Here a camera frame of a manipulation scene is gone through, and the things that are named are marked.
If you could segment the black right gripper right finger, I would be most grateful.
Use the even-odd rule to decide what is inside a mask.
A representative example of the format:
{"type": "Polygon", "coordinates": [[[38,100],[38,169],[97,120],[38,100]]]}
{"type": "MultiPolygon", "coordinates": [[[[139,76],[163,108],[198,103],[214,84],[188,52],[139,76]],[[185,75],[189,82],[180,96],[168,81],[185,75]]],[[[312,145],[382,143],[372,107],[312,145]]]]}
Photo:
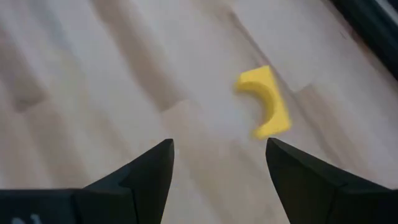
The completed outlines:
{"type": "Polygon", "coordinates": [[[398,189],[337,168],[277,138],[266,161],[290,224],[398,224],[398,189]]]}

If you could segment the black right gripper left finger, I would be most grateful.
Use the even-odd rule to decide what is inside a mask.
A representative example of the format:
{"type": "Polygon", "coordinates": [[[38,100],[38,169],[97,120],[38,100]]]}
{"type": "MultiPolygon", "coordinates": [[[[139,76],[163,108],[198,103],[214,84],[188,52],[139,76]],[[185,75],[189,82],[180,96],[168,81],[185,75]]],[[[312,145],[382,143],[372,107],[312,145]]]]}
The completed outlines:
{"type": "Polygon", "coordinates": [[[165,139],[76,193],[79,224],[160,224],[172,181],[174,140],[165,139]]]}

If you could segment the yellow arch block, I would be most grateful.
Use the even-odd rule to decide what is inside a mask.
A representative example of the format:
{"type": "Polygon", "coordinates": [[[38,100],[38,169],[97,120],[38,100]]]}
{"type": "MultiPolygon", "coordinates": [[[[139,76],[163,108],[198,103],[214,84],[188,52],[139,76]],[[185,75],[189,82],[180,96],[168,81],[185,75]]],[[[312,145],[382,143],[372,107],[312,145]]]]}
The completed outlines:
{"type": "Polygon", "coordinates": [[[262,101],[265,111],[264,122],[254,130],[256,138],[265,139],[291,128],[289,111],[269,65],[241,73],[234,87],[237,91],[253,93],[262,101]]]}

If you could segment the black table frame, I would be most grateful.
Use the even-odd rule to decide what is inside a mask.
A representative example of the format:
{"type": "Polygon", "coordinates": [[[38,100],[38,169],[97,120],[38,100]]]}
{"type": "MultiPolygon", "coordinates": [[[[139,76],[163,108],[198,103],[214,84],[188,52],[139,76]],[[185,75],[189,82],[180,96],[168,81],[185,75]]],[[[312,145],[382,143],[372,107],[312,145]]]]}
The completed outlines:
{"type": "Polygon", "coordinates": [[[376,0],[329,0],[398,80],[398,23],[376,0]]]}

